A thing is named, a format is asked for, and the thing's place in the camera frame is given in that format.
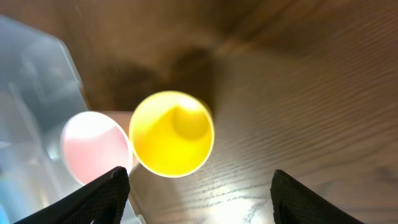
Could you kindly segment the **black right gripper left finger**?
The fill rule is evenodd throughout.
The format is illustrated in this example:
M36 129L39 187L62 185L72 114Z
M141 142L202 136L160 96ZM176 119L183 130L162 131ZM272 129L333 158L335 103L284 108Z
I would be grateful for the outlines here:
M127 170L117 166L16 224L120 224L129 192Z

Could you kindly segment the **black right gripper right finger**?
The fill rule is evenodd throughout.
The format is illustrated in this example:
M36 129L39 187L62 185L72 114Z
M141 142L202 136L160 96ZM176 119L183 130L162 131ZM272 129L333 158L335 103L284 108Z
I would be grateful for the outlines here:
M271 200L276 224L363 224L282 170L274 172Z

